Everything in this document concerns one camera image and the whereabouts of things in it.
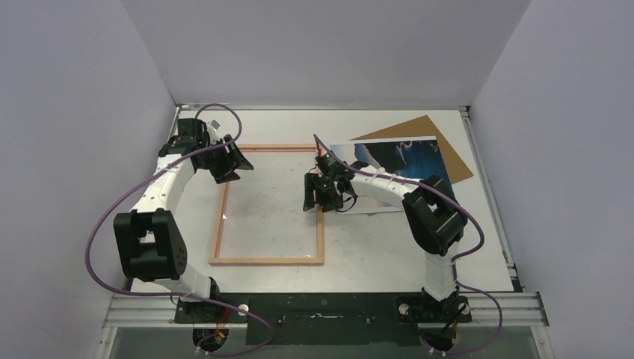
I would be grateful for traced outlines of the sea landscape photo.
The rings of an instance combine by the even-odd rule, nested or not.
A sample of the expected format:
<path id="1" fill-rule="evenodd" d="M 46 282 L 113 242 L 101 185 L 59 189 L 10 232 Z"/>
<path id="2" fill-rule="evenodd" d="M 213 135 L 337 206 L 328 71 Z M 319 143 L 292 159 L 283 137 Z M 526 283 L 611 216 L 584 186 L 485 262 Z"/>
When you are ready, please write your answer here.
<path id="1" fill-rule="evenodd" d="M 434 136 L 350 140 L 332 143 L 329 148 L 349 164 L 362 161 L 374 168 L 383 168 L 389 174 L 411 179 L 437 175 L 445 184 L 451 184 Z"/>

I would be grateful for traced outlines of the brown backing board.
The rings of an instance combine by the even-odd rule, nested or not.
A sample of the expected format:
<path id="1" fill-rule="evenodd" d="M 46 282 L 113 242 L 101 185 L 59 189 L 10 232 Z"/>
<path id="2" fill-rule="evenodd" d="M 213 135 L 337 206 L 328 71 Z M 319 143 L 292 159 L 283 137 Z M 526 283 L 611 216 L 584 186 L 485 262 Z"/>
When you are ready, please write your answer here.
<path id="1" fill-rule="evenodd" d="M 457 151 L 452 147 L 443 133 L 427 115 L 389 126 L 375 132 L 370 132 L 369 134 L 357 137 L 356 140 L 425 136 L 434 136 L 437 139 L 440 153 L 443 156 L 451 184 L 467 180 L 473 176 L 473 172 L 468 168 L 464 160 L 458 155 Z"/>

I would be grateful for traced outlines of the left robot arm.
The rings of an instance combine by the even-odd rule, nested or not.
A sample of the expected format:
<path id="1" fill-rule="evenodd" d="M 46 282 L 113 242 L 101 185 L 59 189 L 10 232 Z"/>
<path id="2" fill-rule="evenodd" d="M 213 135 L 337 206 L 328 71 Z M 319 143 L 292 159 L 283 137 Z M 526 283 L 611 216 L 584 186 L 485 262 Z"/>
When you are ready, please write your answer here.
<path id="1" fill-rule="evenodd" d="M 156 179 L 144 186 L 128 212 L 116 214 L 113 220 L 124 275 L 178 295 L 178 312 L 204 322 L 220 319 L 228 310 L 216 281 L 189 265 L 175 211 L 198 170 L 208 171 L 217 184 L 239 180 L 239 170 L 253 170 L 234 137 L 220 136 L 218 128 L 217 122 L 178 120 L 176 134 L 158 152 Z"/>

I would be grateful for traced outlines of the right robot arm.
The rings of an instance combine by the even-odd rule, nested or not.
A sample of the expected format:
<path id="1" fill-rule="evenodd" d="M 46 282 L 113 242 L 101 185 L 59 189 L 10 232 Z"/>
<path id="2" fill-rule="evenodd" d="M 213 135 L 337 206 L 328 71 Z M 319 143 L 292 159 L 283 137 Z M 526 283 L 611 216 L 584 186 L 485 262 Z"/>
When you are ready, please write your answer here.
<path id="1" fill-rule="evenodd" d="M 345 202 L 359 197 L 386 203 L 404 212 L 415 243 L 425 252 L 421 299 L 408 313 L 421 322 L 469 322 L 470 307 L 460 296 L 454 256 L 467 218 L 452 205 L 443 180 L 407 179 L 362 161 L 340 163 L 330 154 L 316 157 L 316 172 L 304 174 L 305 212 L 344 212 Z"/>

